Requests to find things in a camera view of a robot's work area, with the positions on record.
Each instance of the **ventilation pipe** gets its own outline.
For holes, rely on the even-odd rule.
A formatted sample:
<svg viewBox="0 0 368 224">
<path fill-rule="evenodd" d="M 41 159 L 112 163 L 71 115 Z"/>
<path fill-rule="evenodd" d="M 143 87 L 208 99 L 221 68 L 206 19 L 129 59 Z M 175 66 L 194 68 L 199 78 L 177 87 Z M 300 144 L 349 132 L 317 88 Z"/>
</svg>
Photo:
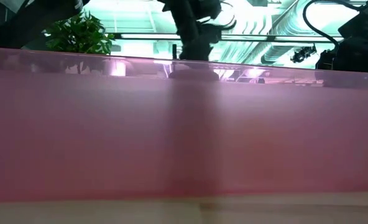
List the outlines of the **ventilation pipe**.
<svg viewBox="0 0 368 224">
<path fill-rule="evenodd" d="M 311 35 L 313 31 L 305 29 L 305 23 L 302 18 L 303 8 L 309 0 L 295 1 L 282 19 L 271 28 L 270 35 Z M 287 53 L 294 46 L 272 45 L 268 42 L 261 42 L 256 45 L 242 63 L 247 64 L 272 64 L 279 57 Z"/>
<path fill-rule="evenodd" d="M 255 11 L 254 8 L 247 2 L 247 0 L 235 0 L 228 1 L 232 4 L 233 8 L 228 9 L 228 12 L 232 12 L 232 14 L 228 14 L 229 19 L 232 18 L 233 14 L 235 15 L 235 19 L 237 20 L 236 26 L 229 30 L 230 34 L 254 34 L 255 32 L 258 34 L 260 30 L 263 29 L 264 16 L 260 14 L 259 16 L 249 16 L 252 15 Z M 252 42 L 220 42 L 219 47 L 224 49 L 224 52 L 221 54 L 219 61 L 226 63 L 238 63 L 242 58 L 244 58 L 250 51 Z"/>
</svg>

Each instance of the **black equipment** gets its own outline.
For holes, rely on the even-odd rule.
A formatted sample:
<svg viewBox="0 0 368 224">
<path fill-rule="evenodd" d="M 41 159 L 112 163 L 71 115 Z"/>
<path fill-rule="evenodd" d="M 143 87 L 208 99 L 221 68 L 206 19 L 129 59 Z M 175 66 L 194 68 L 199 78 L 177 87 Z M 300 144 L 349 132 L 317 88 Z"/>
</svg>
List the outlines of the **black equipment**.
<svg viewBox="0 0 368 224">
<path fill-rule="evenodd" d="M 290 58 L 290 60 L 293 63 L 301 63 L 305 59 L 311 57 L 311 55 L 313 55 L 315 53 L 316 53 L 315 44 L 312 47 L 302 47 L 302 48 L 295 51 L 295 54 L 293 55 L 292 58 Z"/>
<path fill-rule="evenodd" d="M 0 47 L 20 49 L 51 23 L 77 15 L 90 0 L 35 0 L 0 25 Z"/>
<path fill-rule="evenodd" d="M 164 11 L 170 11 L 176 23 L 177 34 L 183 43 L 180 59 L 208 61 L 212 51 L 210 44 L 221 40 L 221 31 L 229 27 L 205 24 L 198 20 L 215 19 L 221 12 L 220 0 L 158 0 L 165 4 Z"/>
<path fill-rule="evenodd" d="M 334 45 L 333 50 L 321 53 L 316 69 L 340 70 L 350 72 L 368 72 L 368 1 L 364 6 L 356 7 L 343 0 L 330 0 L 342 4 L 359 14 L 341 26 L 338 31 L 344 40 L 338 43 L 329 35 L 313 27 L 306 18 L 307 8 L 317 1 L 311 0 L 304 8 L 303 18 L 316 33 L 328 38 Z"/>
<path fill-rule="evenodd" d="M 344 38 L 340 43 L 308 22 L 306 11 L 311 4 L 318 1 L 325 0 L 311 0 L 307 3 L 303 10 L 303 18 L 313 31 L 329 39 L 334 44 L 334 49 L 324 50 L 315 68 L 319 70 L 348 71 L 350 73 L 346 75 L 338 73 L 324 75 L 319 73 L 316 75 L 316 79 L 323 80 L 324 86 L 328 87 L 354 88 L 368 86 L 368 1 L 365 5 L 356 7 L 343 0 L 330 0 L 330 2 L 342 4 L 359 12 L 357 16 L 338 29 Z"/>
</svg>

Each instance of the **wooden table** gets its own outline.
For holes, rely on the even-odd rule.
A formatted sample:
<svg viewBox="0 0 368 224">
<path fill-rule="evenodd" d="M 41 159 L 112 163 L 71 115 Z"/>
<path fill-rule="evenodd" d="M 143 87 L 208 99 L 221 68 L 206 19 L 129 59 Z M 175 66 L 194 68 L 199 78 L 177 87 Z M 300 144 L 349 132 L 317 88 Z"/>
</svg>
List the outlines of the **wooden table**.
<svg viewBox="0 0 368 224">
<path fill-rule="evenodd" d="M 368 224 L 368 192 L 185 200 L 1 203 L 0 224 Z"/>
</svg>

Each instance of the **ceiling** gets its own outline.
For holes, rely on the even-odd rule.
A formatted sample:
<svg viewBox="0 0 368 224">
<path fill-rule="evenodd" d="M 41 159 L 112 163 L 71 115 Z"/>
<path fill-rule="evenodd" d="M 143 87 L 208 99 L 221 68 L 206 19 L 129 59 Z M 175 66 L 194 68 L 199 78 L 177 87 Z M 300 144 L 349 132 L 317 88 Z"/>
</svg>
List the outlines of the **ceiling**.
<svg viewBox="0 0 368 224">
<path fill-rule="evenodd" d="M 254 7 L 250 1 L 226 0 L 233 8 L 223 4 L 223 12 L 215 22 L 227 24 L 235 16 L 237 26 L 230 34 L 316 35 L 307 28 L 301 17 L 308 0 L 269 0 L 268 7 Z M 91 0 L 85 7 L 102 20 L 108 32 L 174 34 L 174 21 L 169 12 L 162 12 L 162 8 L 163 4 L 153 0 Z M 355 15 L 356 12 L 336 4 L 315 4 L 308 12 L 309 20 L 314 26 L 332 35 L 338 35 L 337 28 Z M 121 46 L 121 51 L 114 52 L 114 55 L 171 58 L 172 44 L 180 44 L 180 41 L 117 40 L 115 44 Z M 290 61 L 294 49 L 304 45 L 312 44 L 224 41 L 214 46 L 210 60 L 312 68 L 318 55 L 303 63 Z M 316 44 L 316 47 L 321 52 L 333 48 L 333 45 Z"/>
</svg>

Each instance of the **ceiling duct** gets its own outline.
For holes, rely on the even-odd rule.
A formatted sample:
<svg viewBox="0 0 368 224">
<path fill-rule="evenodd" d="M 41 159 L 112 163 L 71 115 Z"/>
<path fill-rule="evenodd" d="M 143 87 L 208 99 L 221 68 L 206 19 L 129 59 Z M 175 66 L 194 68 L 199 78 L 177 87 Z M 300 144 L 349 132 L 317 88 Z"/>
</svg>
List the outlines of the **ceiling duct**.
<svg viewBox="0 0 368 224">
<path fill-rule="evenodd" d="M 289 7 L 288 11 L 282 16 L 280 21 L 275 24 L 269 34 L 270 35 L 311 35 L 313 31 L 302 29 L 304 21 L 302 18 L 303 8 L 309 0 L 297 0 Z M 263 63 L 272 64 L 279 57 L 287 53 L 294 46 L 290 45 L 272 45 L 268 42 L 258 43 L 251 54 L 246 57 L 242 63 Z"/>
<path fill-rule="evenodd" d="M 252 6 L 267 7 L 268 0 L 247 0 Z"/>
<path fill-rule="evenodd" d="M 265 13 L 269 10 L 267 7 L 254 7 L 249 4 L 249 0 L 235 0 L 232 1 L 232 5 L 237 24 L 233 30 L 230 30 L 230 33 L 265 35 L 271 29 L 272 18 L 269 14 Z M 224 52 L 221 54 L 219 61 L 226 63 L 241 62 L 256 46 L 255 42 L 225 43 L 226 45 L 222 47 Z"/>
</svg>

